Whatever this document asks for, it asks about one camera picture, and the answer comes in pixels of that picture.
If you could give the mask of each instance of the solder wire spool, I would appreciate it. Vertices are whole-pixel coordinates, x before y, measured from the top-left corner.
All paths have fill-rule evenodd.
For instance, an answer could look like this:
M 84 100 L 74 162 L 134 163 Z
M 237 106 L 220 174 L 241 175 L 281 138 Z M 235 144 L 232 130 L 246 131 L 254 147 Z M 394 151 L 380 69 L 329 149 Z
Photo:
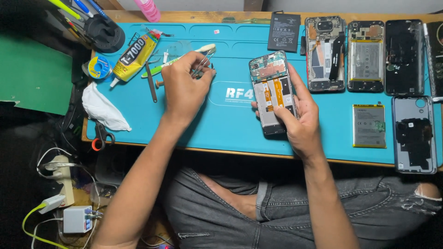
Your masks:
M 104 57 L 96 56 L 89 61 L 88 72 L 94 79 L 100 79 L 104 82 L 112 81 L 111 76 L 113 65 Z

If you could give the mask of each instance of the power adapter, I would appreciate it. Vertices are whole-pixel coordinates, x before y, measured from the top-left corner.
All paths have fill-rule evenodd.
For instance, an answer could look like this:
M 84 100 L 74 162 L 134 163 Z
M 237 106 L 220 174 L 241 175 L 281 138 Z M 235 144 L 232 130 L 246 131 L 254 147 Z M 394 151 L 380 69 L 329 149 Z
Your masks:
M 86 233 L 92 229 L 89 212 L 92 206 L 71 206 L 63 210 L 64 233 Z

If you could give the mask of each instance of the gray jeans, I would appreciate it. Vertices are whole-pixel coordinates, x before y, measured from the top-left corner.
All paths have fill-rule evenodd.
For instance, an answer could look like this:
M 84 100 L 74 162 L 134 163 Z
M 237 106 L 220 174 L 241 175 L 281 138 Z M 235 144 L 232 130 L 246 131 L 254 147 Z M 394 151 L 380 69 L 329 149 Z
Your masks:
M 253 177 L 244 180 L 218 174 L 211 178 L 234 193 L 257 194 L 257 221 L 218 197 L 194 169 L 182 167 L 162 193 L 181 249 L 315 248 L 302 179 L 298 183 L 271 183 L 262 178 L 254 181 Z M 345 177 L 335 183 L 361 248 L 388 246 L 416 229 L 442 205 L 441 201 L 416 195 L 419 183 L 404 183 L 399 176 Z

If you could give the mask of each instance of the phone housing with battery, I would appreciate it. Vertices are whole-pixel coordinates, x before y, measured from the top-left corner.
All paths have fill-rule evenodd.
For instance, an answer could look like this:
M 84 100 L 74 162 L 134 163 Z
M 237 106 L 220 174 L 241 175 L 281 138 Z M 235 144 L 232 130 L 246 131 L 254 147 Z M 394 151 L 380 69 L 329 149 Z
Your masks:
M 392 98 L 395 168 L 400 173 L 437 172 L 434 114 L 429 96 Z
M 379 93 L 385 78 L 385 23 L 348 24 L 348 82 L 350 92 Z
M 311 92 L 345 89 L 345 28 L 340 16 L 305 19 L 307 87 Z
M 421 20 L 390 20 L 385 28 L 385 92 L 424 93 L 424 28 Z
M 249 62 L 249 71 L 263 133 L 286 132 L 283 121 L 274 114 L 274 106 L 278 105 L 297 117 L 286 53 L 280 50 L 255 58 Z

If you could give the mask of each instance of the toothbrush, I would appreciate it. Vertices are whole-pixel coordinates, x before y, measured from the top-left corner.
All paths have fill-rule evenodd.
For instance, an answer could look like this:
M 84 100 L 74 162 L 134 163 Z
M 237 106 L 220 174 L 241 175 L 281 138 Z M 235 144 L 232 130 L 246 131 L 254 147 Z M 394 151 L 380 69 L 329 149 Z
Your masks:
M 216 48 L 215 48 L 215 44 L 208 44 L 208 45 L 204 45 L 201 48 L 199 48 L 197 50 L 194 50 L 194 51 L 195 52 L 199 52 L 199 53 L 203 53 L 204 55 L 206 55 L 206 54 L 214 53 L 216 51 Z M 178 57 L 178 58 L 175 58 L 175 59 L 173 59 L 171 61 L 168 61 L 167 63 L 165 63 L 163 65 L 154 67 L 153 69 L 150 70 L 151 71 L 151 75 L 154 76 L 154 75 L 158 74 L 159 72 L 161 72 L 162 68 L 164 68 L 165 66 L 171 65 L 172 63 L 176 62 L 178 59 L 180 59 L 182 57 L 183 57 L 183 55 Z M 141 77 L 142 78 L 147 78 L 148 77 L 148 73 L 146 72 L 146 73 L 142 74 Z

